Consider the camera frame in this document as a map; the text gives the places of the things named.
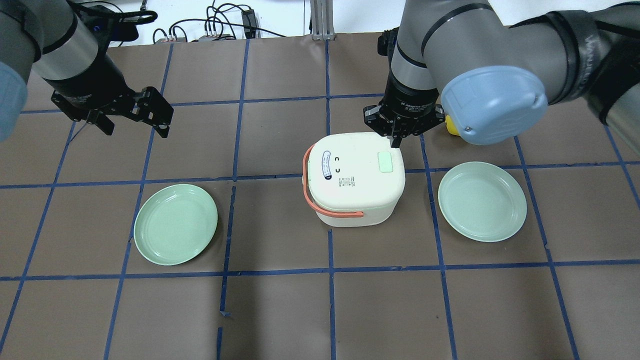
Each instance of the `metal frame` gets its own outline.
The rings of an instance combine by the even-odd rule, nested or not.
[[[311,38],[314,40],[333,40],[333,0],[310,0]]]

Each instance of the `orange handle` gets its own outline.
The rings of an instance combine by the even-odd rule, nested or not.
[[[307,162],[309,161],[309,154],[311,153],[311,149],[313,149],[313,148],[314,148],[314,146],[311,145],[311,147],[305,153],[305,157],[302,159],[302,191],[305,194],[305,199],[307,200],[307,204],[309,204],[309,206],[311,206],[311,208],[313,210],[315,210],[316,212],[318,212],[319,214],[322,214],[322,215],[327,216],[327,217],[332,217],[332,218],[361,218],[361,217],[363,217],[364,213],[362,211],[354,211],[352,213],[337,213],[335,211],[325,210],[325,209],[319,207],[315,202],[313,202],[311,200],[311,198],[309,197],[309,194],[308,194],[309,184],[308,184],[308,179],[307,179]]]

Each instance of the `blue tape line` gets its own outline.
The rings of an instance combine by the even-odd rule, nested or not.
[[[420,147],[422,149],[422,159],[424,160],[424,168],[429,167],[427,152],[424,146],[424,135],[420,135]],[[449,303],[449,287],[447,286],[447,267],[442,254],[442,243],[440,242],[440,228],[438,227],[438,215],[436,212],[436,204],[433,197],[433,184],[431,182],[431,172],[425,171],[427,175],[427,190],[429,192],[429,205],[431,206],[431,220],[433,221],[433,231],[436,238],[436,248],[438,249],[438,266],[440,267],[440,278],[442,281],[442,295],[444,298],[444,309],[447,316],[447,327],[449,328],[449,343],[451,344],[451,356],[453,360],[458,360],[458,351],[456,350],[456,338],[453,332],[453,319],[451,317],[451,305]]]
[[[330,336],[331,336],[331,360],[335,360],[335,287],[333,285],[333,230],[327,232],[328,248],[329,248],[329,318],[330,318]]]
[[[244,107],[244,86],[246,84],[246,65],[249,59],[249,39],[246,39],[244,45],[244,62],[242,66],[242,82],[240,84],[240,101],[238,102],[238,120],[236,126],[236,146],[234,148],[234,168],[233,168],[233,180],[237,180],[238,176],[238,154],[240,151],[240,131],[242,130],[242,110]]]
[[[640,259],[555,261],[555,266],[638,265]]]
[[[149,274],[125,274],[126,279],[164,279],[173,277],[218,277],[223,276],[222,271],[203,271],[203,272],[166,272],[166,273],[149,273]]]
[[[302,177],[302,174],[275,174],[275,175],[249,175],[238,176],[238,180],[260,180],[260,179],[290,179],[292,177]]]
[[[164,87],[166,86],[166,78],[169,74],[169,66],[171,65],[171,56],[173,55],[173,44],[169,44],[169,55],[166,57],[166,65],[164,66],[164,74],[162,78],[162,85],[160,86],[160,94],[164,95]]]
[[[432,271],[439,270],[440,265],[414,266],[363,266],[334,268],[334,272],[391,272],[391,271]]]
[[[566,168],[566,167],[612,167],[618,166],[619,163],[605,162],[605,163],[575,163],[575,164],[542,164],[542,165],[529,165],[527,168]]]
[[[229,272],[229,258],[231,256],[231,237],[234,227],[234,211],[236,204],[236,187],[231,187],[231,199],[229,200],[229,220],[227,224],[227,244],[225,246],[225,264],[223,266],[222,289],[220,290],[220,311],[224,311],[227,305],[227,281]]]
[[[382,97],[384,94],[375,93],[375,94],[349,94],[349,95],[331,95],[332,99],[351,99],[354,97]]]
[[[110,186],[110,185],[139,185],[141,180],[127,180],[127,181],[88,181],[84,183],[61,183],[55,184],[56,188],[69,188],[73,186]]]
[[[218,327],[218,336],[216,337],[216,360],[220,360],[222,355],[222,326]]]
[[[603,126],[605,131],[607,132],[607,136],[609,137],[609,141],[613,146],[613,150],[616,152],[616,156],[618,157],[617,165],[622,167],[622,171],[625,173],[625,177],[627,178],[627,182],[629,183],[629,187],[631,188],[631,192],[634,194],[634,199],[636,200],[636,205],[638,209],[640,209],[640,197],[638,197],[638,192],[636,191],[636,187],[634,186],[634,181],[631,179],[631,175],[629,174],[629,170],[625,164],[625,161],[620,154],[620,150],[616,145],[616,141],[613,139],[613,135],[611,134],[611,130],[609,130],[609,126]]]
[[[578,260],[555,261],[554,266],[616,266],[616,265],[640,265],[640,259],[608,259],[608,260]],[[549,263],[502,263],[502,264],[456,264],[446,265],[447,270],[477,270],[477,269],[502,269],[502,268],[541,268],[549,266]],[[296,275],[296,274],[325,274],[325,273],[353,273],[353,272],[404,272],[404,271],[437,271],[440,265],[412,265],[412,266],[360,266],[340,268],[300,268],[282,270],[240,270],[227,272],[169,272],[148,274],[125,274],[126,279],[158,279],[170,277],[223,277],[227,276],[271,276],[271,275]],[[47,280],[102,280],[119,279],[120,274],[82,274],[82,275],[30,275],[25,281]],[[19,281],[19,276],[2,276],[0,281]]]
[[[553,260],[553,257],[551,256],[551,250],[548,249],[547,234],[545,232],[545,227],[542,224],[542,217],[540,216],[538,201],[536,200],[536,194],[533,191],[533,185],[531,184],[531,178],[529,177],[529,170],[527,168],[527,163],[524,160],[524,154],[522,152],[522,147],[520,146],[520,141],[518,137],[514,136],[513,139],[516,143],[516,149],[518,149],[518,157],[520,158],[520,163],[522,164],[522,172],[524,173],[525,180],[527,181],[529,196],[531,197],[531,204],[533,205],[533,211],[536,214],[536,221],[538,222],[540,236],[542,237],[542,243],[545,248],[545,252],[547,254],[547,262],[549,265],[549,270],[551,271],[551,278],[553,279],[553,282],[554,282],[554,288],[556,289],[556,295],[558,297],[558,303],[560,305],[560,312],[562,313],[562,317],[564,320],[564,327],[566,328],[566,333],[567,333],[567,336],[569,337],[569,344],[571,345],[573,358],[574,360],[580,360],[580,355],[578,355],[578,348],[577,348],[577,345],[575,344],[575,339],[573,338],[573,331],[571,329],[571,323],[569,322],[569,316],[567,315],[566,307],[564,306],[564,298],[562,295],[562,290],[560,289],[560,282],[558,281],[558,277],[556,274],[554,260]]]
[[[111,311],[111,320],[109,321],[109,332],[107,333],[107,342],[104,345],[104,357],[103,360],[109,359],[109,351],[111,351],[111,340],[113,339],[113,330],[116,325],[116,317],[118,316],[118,307],[120,305],[120,297],[122,296],[122,286],[124,285],[124,275],[127,271],[127,262],[129,260],[129,253],[131,251],[131,242],[127,242],[127,250],[125,251],[125,259],[122,261],[122,269],[118,276],[118,289],[116,290],[116,297],[113,301],[113,310]]]
[[[329,40],[324,41],[324,74],[326,85],[326,135],[331,135],[331,106],[329,101],[331,99],[331,92],[329,87]]]
[[[166,78],[169,74],[169,67],[171,65],[171,57],[173,54],[173,44],[169,45],[169,54],[166,59],[166,65],[164,66],[164,76],[162,80],[162,86],[160,87],[160,94],[164,94],[164,87],[166,86]],[[109,351],[111,351],[111,340],[113,339],[113,331],[116,324],[116,318],[118,316],[118,307],[120,306],[120,297],[122,296],[122,287],[124,285],[125,275],[127,273],[127,265],[129,264],[129,254],[131,253],[131,239],[133,238],[133,229],[140,211],[142,203],[142,193],[145,189],[145,180],[147,179],[147,169],[149,167],[149,159],[151,158],[151,149],[154,144],[155,130],[152,128],[149,134],[149,141],[147,145],[147,155],[145,156],[145,164],[142,168],[142,175],[140,177],[140,189],[138,190],[138,199],[136,200],[136,207],[133,211],[133,219],[131,220],[131,228],[129,229],[129,241],[127,242],[127,248],[125,250],[124,259],[122,260],[122,269],[120,270],[120,277],[118,280],[118,289],[116,290],[116,297],[113,302],[113,311],[111,312],[111,321],[109,322],[109,332],[107,334],[107,341],[104,345],[104,357],[103,360],[109,358]]]
[[[161,89],[161,93],[164,92],[164,86],[166,82],[163,83],[163,87]],[[375,94],[347,94],[347,95],[329,95],[329,99],[352,99],[356,97],[382,97],[384,94],[375,93]],[[265,99],[245,99],[244,102],[278,102],[278,101],[307,101],[307,100],[318,100],[324,99],[327,95],[320,96],[299,96],[299,97],[273,97],[273,98],[265,98]],[[173,102],[171,106],[199,106],[199,105],[224,105],[224,104],[239,104],[240,100],[219,100],[219,101],[189,101],[189,102]],[[61,113],[62,111],[57,109],[52,110],[26,110],[20,112],[21,115],[27,114],[42,114],[42,113]]]
[[[298,274],[322,274],[329,272],[328,268],[302,268],[287,270],[241,270],[229,271],[228,276],[272,276],[272,275],[298,275]]]
[[[171,104],[171,106],[224,105],[224,104],[237,104],[239,102],[240,100],[175,102]]]
[[[626,165],[640,165],[640,161],[626,161]],[[565,167],[602,167],[602,166],[619,166],[620,163],[578,163],[578,164],[543,164],[543,165],[528,165],[527,168],[565,168]],[[504,170],[516,170],[521,169],[521,165],[504,165],[500,166]],[[445,168],[430,168],[429,172],[447,172],[451,170],[450,167]],[[424,172],[424,169],[408,169],[405,170],[407,174],[417,174]],[[284,179],[291,177],[302,177],[302,174],[269,174],[269,175],[249,175],[249,176],[237,176],[236,180],[260,180],[260,179]],[[130,185],[130,184],[168,184],[168,183],[197,183],[203,181],[232,181],[232,176],[221,177],[183,177],[175,179],[153,179],[153,180],[117,180],[117,181],[87,181],[78,183],[56,183],[56,184],[12,184],[12,185],[0,185],[2,189],[29,189],[29,188],[50,188],[50,187],[69,187],[69,186],[110,186],[110,185]]]
[[[24,184],[24,185],[0,185],[2,189],[34,189],[34,188],[50,188],[52,184]]]
[[[60,109],[51,109],[51,110],[26,110],[26,111],[20,111],[20,115],[27,115],[27,114],[47,114],[47,113],[61,113],[62,110]]]
[[[504,263],[504,264],[474,264],[447,265],[447,270],[477,270],[477,269],[510,269],[510,268],[542,268],[549,263]]]
[[[9,334],[9,328],[11,327],[11,321],[13,320],[13,315],[15,314],[15,308],[18,306],[18,301],[20,300],[20,294],[22,293],[22,287],[24,286],[24,281],[26,280],[27,273],[29,272],[29,266],[31,266],[31,260],[33,259],[33,254],[36,251],[38,240],[40,239],[40,233],[42,232],[42,226],[44,225],[44,220],[47,217],[47,211],[49,210],[49,205],[51,205],[51,199],[53,198],[53,192],[54,192],[53,185],[58,181],[58,178],[60,177],[62,164],[65,162],[65,157],[67,156],[67,151],[69,150],[69,143],[71,142],[71,138],[74,134],[75,127],[76,127],[76,123],[74,122],[71,124],[71,127],[69,128],[67,141],[65,142],[65,148],[62,150],[62,155],[60,156],[60,162],[58,163],[58,167],[56,169],[56,175],[54,176],[51,190],[49,190],[49,196],[47,197],[47,202],[45,203],[44,209],[42,210],[42,216],[40,217],[40,222],[38,223],[38,229],[36,230],[36,234],[33,238],[33,243],[31,244],[29,255],[27,256],[27,261],[24,264],[24,269],[22,271],[22,275],[20,276],[20,283],[18,283],[18,288],[15,292],[15,297],[13,298],[11,309],[9,310],[9,316],[7,317],[6,323],[4,325],[2,338],[0,338],[0,353],[2,353],[2,349],[4,348],[4,342],[6,341],[6,337]]]
[[[301,97],[275,97],[272,99],[245,99],[244,102],[279,102],[279,101],[305,101],[324,99],[324,96],[301,96]]]
[[[26,281],[50,281],[50,280],[104,280],[119,279],[118,274],[86,274],[86,275],[32,275],[27,276]]]

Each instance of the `rice cooker label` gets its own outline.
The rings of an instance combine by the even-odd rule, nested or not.
[[[339,187],[343,187],[343,186],[356,186],[356,179],[355,177],[351,176],[351,177],[341,177],[338,179],[338,186]]]
[[[331,180],[331,169],[329,168],[329,159],[331,158],[331,152],[325,151],[322,154],[322,173],[324,178],[327,180]]]

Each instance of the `light green plate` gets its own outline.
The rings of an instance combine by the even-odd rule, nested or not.
[[[503,169],[473,161],[442,178],[440,210],[460,234],[477,241],[508,239],[527,217],[527,200],[518,182]]]
[[[203,189],[177,184],[153,194],[133,227],[140,254],[158,265],[177,265],[197,256],[218,225],[218,209]]]

